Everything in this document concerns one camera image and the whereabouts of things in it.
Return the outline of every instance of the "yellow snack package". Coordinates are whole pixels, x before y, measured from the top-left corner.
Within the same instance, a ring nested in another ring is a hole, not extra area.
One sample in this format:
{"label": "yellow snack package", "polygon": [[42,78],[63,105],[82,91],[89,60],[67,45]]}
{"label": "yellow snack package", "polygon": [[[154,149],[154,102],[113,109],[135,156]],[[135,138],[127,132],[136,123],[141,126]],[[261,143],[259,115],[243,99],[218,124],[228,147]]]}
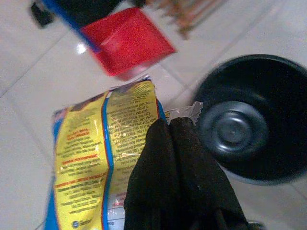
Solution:
{"label": "yellow snack package", "polygon": [[123,230],[129,176],[160,117],[149,76],[57,111],[45,229]]}

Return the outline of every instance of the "white tile floor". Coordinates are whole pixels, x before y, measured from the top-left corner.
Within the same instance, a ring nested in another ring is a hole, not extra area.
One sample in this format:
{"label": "white tile floor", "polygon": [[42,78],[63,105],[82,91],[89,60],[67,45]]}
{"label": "white tile floor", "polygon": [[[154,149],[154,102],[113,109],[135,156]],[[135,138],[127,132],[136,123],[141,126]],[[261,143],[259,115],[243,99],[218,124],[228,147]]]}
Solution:
{"label": "white tile floor", "polygon": [[[60,20],[38,29],[29,2],[3,0],[0,6],[0,229],[42,229],[53,111],[123,84],[106,76],[88,50],[78,54],[82,40]],[[204,76],[238,55],[277,54],[307,66],[305,0],[229,0],[188,41],[161,10],[144,12],[178,49],[146,71],[165,109],[190,104]],[[307,229],[306,177],[272,187],[232,184],[248,219],[270,230]]]}

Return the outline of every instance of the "red plastic box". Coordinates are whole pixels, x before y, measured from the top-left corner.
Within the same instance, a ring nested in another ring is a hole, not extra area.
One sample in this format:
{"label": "red plastic box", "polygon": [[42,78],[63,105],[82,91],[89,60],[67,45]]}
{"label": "red plastic box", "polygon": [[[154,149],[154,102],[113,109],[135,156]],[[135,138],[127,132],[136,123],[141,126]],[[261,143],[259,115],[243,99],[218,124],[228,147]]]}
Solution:
{"label": "red plastic box", "polygon": [[82,28],[98,47],[94,55],[109,75],[129,80],[175,52],[139,8],[128,8]]}

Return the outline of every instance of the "gloved hand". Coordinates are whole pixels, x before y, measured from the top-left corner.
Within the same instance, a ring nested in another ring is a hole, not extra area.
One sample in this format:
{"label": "gloved hand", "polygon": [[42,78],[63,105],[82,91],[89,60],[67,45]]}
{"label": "gloved hand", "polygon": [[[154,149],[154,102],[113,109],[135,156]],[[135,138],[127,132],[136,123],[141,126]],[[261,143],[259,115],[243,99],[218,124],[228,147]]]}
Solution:
{"label": "gloved hand", "polygon": [[124,208],[125,230],[248,230],[225,173],[189,118],[151,125]]}

